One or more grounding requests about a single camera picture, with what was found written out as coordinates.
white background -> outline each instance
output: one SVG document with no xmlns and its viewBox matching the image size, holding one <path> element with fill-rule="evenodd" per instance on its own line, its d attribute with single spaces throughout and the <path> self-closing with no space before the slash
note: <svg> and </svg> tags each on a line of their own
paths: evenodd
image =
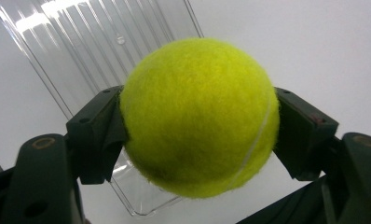
<svg viewBox="0 0 371 224">
<path fill-rule="evenodd" d="M 190 0 L 205 36 L 253 55 L 275 86 L 290 90 L 340 123 L 371 135 L 371 0 Z M 43 133 L 65 133 L 66 119 L 0 22 L 0 164 Z M 138 220 L 111 187 L 83 186 L 93 223 L 236 223 L 302 184 L 275 156 L 244 188 L 204 201 L 183 200 Z"/>
</svg>

transparent plastic container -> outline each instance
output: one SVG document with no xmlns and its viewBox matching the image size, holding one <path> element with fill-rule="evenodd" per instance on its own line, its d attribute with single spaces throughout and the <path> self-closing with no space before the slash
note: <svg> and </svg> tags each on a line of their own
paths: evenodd
<svg viewBox="0 0 371 224">
<path fill-rule="evenodd" d="M 123 85 L 148 53 L 202 37 L 187 0 L 0 0 L 0 18 L 68 119 L 99 91 Z M 125 150 L 111 184 L 136 217 L 181 200 L 148 183 Z"/>
</svg>

fuzzy felt surface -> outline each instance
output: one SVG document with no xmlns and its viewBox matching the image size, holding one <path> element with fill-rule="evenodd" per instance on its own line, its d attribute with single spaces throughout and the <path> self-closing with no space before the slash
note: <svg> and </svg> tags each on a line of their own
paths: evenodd
<svg viewBox="0 0 371 224">
<path fill-rule="evenodd" d="M 264 69 L 210 38 L 146 56 L 120 94 L 131 161 L 149 181 L 189 198 L 242 186 L 267 161 L 279 103 Z"/>
</svg>

